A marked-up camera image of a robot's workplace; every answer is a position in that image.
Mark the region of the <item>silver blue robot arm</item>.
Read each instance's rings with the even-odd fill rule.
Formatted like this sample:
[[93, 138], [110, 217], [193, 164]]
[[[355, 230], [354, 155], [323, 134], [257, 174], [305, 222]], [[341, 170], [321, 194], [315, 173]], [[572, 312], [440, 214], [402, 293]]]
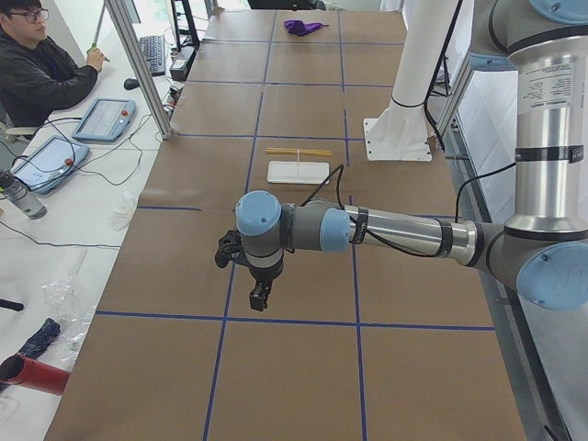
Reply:
[[518, 73], [514, 214], [503, 224], [433, 220], [316, 195], [295, 205], [249, 192], [236, 204], [236, 226], [220, 239], [215, 261], [249, 269], [254, 310], [266, 308], [285, 252], [342, 252], [360, 243], [452, 258], [545, 309], [572, 310], [587, 301], [587, 224], [578, 211], [587, 4], [478, 1], [468, 62], [478, 71]]

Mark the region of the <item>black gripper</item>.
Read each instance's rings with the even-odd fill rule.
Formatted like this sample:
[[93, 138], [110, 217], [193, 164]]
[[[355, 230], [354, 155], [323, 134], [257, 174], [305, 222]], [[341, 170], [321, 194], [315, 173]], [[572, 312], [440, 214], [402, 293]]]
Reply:
[[278, 265], [250, 266], [249, 273], [254, 278], [254, 288], [249, 294], [250, 308], [254, 311], [264, 311], [267, 308], [273, 281], [278, 277]]

